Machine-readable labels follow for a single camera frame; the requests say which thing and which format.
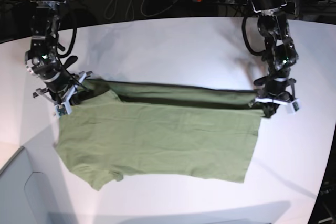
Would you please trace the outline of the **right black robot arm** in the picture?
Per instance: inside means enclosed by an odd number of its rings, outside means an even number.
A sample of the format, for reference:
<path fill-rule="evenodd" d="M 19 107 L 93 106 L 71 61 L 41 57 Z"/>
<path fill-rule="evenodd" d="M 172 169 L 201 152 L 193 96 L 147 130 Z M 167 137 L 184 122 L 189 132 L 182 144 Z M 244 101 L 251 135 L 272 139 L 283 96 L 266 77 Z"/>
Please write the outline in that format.
<path fill-rule="evenodd" d="M 78 59 L 71 55 L 77 35 L 76 17 L 70 10 L 72 37 L 69 47 L 65 48 L 59 42 L 60 8 L 62 5 L 69 7 L 68 0 L 31 2 L 36 4 L 36 8 L 30 25 L 30 49 L 25 53 L 24 62 L 27 71 L 45 84 L 44 88 L 36 89 L 33 97 L 49 100 L 58 115 L 70 114 L 72 106 L 78 103 L 78 88 L 86 90 L 82 83 L 92 75 L 91 71 L 79 74 L 68 71 Z"/>

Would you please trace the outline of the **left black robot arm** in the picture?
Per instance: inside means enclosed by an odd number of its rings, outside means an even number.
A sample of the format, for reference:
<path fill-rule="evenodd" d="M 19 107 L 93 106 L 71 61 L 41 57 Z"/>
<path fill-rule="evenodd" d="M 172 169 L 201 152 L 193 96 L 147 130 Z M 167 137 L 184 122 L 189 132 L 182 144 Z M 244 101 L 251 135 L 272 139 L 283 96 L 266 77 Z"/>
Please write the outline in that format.
<path fill-rule="evenodd" d="M 282 105 L 289 112 L 299 110 L 295 92 L 288 92 L 287 87 L 294 89 L 295 79 L 290 77 L 291 67 L 296 64 L 298 54 L 293 39 L 290 36 L 286 13 L 282 10 L 286 0 L 249 0 L 252 9 L 258 16 L 257 28 L 264 38 L 263 51 L 252 50 L 246 34 L 247 17 L 243 18 L 242 33 L 245 45 L 254 56 L 260 56 L 268 65 L 268 73 L 254 81 L 260 87 L 257 96 L 250 102 L 250 106 L 260 104 L 266 118 L 276 114 Z"/>

